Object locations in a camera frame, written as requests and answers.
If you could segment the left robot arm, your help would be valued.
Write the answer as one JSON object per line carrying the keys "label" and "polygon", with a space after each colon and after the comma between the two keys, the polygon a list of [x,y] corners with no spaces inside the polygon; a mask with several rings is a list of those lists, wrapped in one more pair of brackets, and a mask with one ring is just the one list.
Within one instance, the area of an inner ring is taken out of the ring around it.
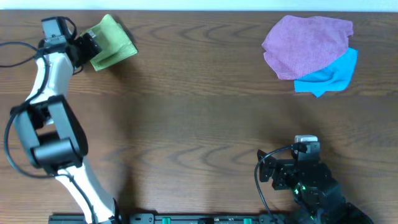
{"label": "left robot arm", "polygon": [[[37,66],[34,85],[25,102],[11,109],[4,132],[4,152],[10,165],[34,179],[55,179],[83,211],[81,218],[52,216],[51,223],[121,223],[115,198],[102,188],[89,165],[88,141],[66,96],[72,76],[101,52],[91,35],[77,35],[63,16],[42,19],[44,39],[34,48]],[[8,137],[16,129],[30,164],[43,175],[21,169],[11,157]]]}

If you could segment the green microfiber cloth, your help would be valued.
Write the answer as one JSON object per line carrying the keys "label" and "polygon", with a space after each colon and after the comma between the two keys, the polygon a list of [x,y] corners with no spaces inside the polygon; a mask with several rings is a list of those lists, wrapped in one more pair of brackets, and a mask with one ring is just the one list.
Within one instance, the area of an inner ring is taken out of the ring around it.
{"label": "green microfiber cloth", "polygon": [[122,26],[110,14],[105,15],[99,24],[82,32],[80,36],[85,33],[89,33],[102,50],[108,50],[111,53],[115,53],[121,47],[134,46]]}

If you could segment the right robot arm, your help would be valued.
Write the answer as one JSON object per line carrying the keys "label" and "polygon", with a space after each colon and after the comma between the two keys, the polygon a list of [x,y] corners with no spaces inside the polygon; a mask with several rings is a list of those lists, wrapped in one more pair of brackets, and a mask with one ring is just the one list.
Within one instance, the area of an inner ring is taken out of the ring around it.
{"label": "right robot arm", "polygon": [[[258,150],[254,179],[271,223],[367,223],[373,221],[358,207],[346,201],[331,170],[320,160],[316,136],[297,136],[293,144],[270,153]],[[291,190],[300,206],[283,217],[272,214],[259,186],[272,179],[274,190]]]}

